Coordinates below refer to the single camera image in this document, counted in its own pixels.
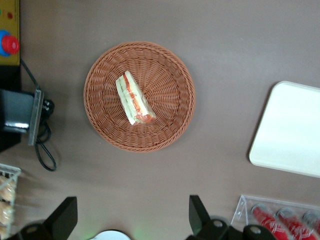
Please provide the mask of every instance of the wire rack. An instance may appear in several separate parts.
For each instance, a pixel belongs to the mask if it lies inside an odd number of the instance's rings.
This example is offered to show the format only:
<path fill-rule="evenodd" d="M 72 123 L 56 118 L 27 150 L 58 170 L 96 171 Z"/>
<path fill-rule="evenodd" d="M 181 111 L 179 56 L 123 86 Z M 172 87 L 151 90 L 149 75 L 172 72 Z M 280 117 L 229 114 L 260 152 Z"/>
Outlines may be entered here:
<path fill-rule="evenodd" d="M 16 192 L 17 183 L 18 183 L 18 177 L 19 177 L 20 174 L 21 174 L 21 169 L 20 168 L 0 163 L 0 175 L 2 175 L 2 176 L 7 178 L 7 180 L 4 181 L 0 185 L 0 190 L 5 188 L 7 184 L 9 184 L 9 183 L 11 183 L 13 181 L 15 183 L 13 185 L 14 186 L 13 190 L 14 190 L 14 192 Z M 13 209 L 14 209 L 14 206 L 15 206 L 15 200 L 16 200 L 16 194 L 13 195 L 13 197 L 12 197 L 12 199 L 10 201 L 5 201 L 4 199 L 2 199 L 0 197 L 0 201 L 10 204 Z M 10 233 L 11 233 L 12 224 L 9 223 L 7 225 L 3 225 L 2 223 L 0 223 L 0 226 L 6 227 L 6 236 L 5 236 L 5 238 L 8 238 L 10 236 Z"/>

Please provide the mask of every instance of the power cord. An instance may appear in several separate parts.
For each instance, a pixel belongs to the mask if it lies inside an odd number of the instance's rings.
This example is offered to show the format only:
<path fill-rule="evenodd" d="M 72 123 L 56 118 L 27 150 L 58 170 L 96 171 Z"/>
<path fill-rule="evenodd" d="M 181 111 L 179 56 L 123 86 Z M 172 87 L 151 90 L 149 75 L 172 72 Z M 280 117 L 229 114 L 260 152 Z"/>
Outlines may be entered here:
<path fill-rule="evenodd" d="M 29 77 L 33 81 L 33 83 L 36 86 L 36 88 L 40 89 L 35 77 L 31 73 L 29 68 L 27 67 L 26 63 L 22 59 L 20 59 L 20 63 L 24 67 L 25 71 L 28 73 Z M 43 101 L 43 105 L 42 105 L 42 109 L 41 109 L 41 119 L 40 119 L 39 129 L 42 128 L 42 129 L 44 129 L 44 131 L 41 134 L 38 134 L 38 136 L 36 138 L 35 145 L 34 145 L 35 153 L 36 153 L 36 156 L 38 157 L 38 160 L 39 160 L 40 164 L 46 170 L 48 170 L 49 172 L 54 172 L 55 170 L 57 170 L 57 164 L 56 164 L 56 161 L 55 161 L 54 157 L 51 155 L 49 150 L 44 145 L 44 143 L 49 141 L 49 139 L 51 138 L 51 135 L 52 135 L 51 129 L 50 129 L 48 123 L 47 123 L 47 120 L 48 120 L 49 116 L 53 113 L 54 108 L 55 108 L 55 104 L 51 100 L 44 100 Z M 51 159 L 52 165 L 53 165 L 52 168 L 47 166 L 45 164 L 45 162 L 43 161 L 43 159 L 42 159 L 42 157 L 40 155 L 40 152 L 39 152 L 39 145 L 42 147 L 42 149 L 45 151 L 45 153 Z"/>

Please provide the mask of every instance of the metal bracket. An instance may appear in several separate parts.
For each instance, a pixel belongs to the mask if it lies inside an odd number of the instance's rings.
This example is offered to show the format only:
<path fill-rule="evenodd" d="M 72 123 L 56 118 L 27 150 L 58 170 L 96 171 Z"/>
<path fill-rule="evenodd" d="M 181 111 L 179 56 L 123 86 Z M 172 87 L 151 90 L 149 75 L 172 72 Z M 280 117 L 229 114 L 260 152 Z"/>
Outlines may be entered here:
<path fill-rule="evenodd" d="M 44 102 L 44 92 L 37 88 L 34 91 L 33 106 L 30 119 L 28 145 L 34 146 L 37 141 L 39 123 L 41 118 L 42 104 Z"/>

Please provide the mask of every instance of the wire basket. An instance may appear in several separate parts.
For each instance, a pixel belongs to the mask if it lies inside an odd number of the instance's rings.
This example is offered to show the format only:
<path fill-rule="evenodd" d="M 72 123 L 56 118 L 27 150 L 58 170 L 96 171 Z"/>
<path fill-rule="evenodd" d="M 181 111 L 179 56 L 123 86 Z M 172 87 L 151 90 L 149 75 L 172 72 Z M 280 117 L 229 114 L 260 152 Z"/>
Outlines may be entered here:
<path fill-rule="evenodd" d="M 4 176 L 4 177 L 7 178 L 6 181 L 4 181 L 2 184 L 0 184 L 0 191 L 2 191 L 2 189 L 5 188 L 7 184 L 14 182 L 13 187 L 12 187 L 12 190 L 14 191 L 14 194 L 13 194 L 12 198 L 10 199 L 10 201 L 4 200 L 2 198 L 2 196 L 0 196 L 0 201 L 9 203 L 12 206 L 13 209 L 14 209 L 14 206 L 15 206 L 16 188 L 17 188 L 18 177 L 19 177 L 20 174 L 21 174 L 21 169 L 20 168 L 0 163 L 0 176 Z M 8 223 L 6 225 L 0 223 L 0 227 L 1 228 L 4 228 L 4 227 L 6 228 L 4 238 L 8 238 L 10 236 L 11 228 L 12 228 L 12 222 L 10 222 L 10 223 Z"/>
<path fill-rule="evenodd" d="M 147 98 L 156 120 L 131 125 L 116 89 L 130 71 Z M 195 87 L 184 63 L 152 42 L 117 45 L 92 66 L 84 86 L 84 106 L 94 129 L 114 146 L 132 152 L 167 147 L 187 129 L 195 108 Z"/>

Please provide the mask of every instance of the white tray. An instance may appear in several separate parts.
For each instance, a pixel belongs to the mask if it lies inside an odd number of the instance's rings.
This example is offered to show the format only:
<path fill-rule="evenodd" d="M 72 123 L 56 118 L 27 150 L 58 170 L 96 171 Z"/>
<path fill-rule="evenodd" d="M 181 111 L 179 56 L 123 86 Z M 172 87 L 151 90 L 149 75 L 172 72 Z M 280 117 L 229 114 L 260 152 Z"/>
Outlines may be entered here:
<path fill-rule="evenodd" d="M 249 159 L 257 166 L 320 178 L 320 89 L 274 86 Z"/>

